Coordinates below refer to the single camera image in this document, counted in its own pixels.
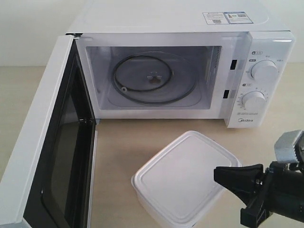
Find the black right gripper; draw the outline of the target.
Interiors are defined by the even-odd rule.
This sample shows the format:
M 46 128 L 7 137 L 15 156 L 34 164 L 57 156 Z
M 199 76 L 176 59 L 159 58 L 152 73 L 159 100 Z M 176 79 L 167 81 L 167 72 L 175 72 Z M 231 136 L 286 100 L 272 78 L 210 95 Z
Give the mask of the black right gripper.
M 246 204 L 240 224 L 257 228 L 272 213 L 303 222 L 304 175 L 277 162 L 263 171 L 262 164 L 214 169 L 214 181 Z

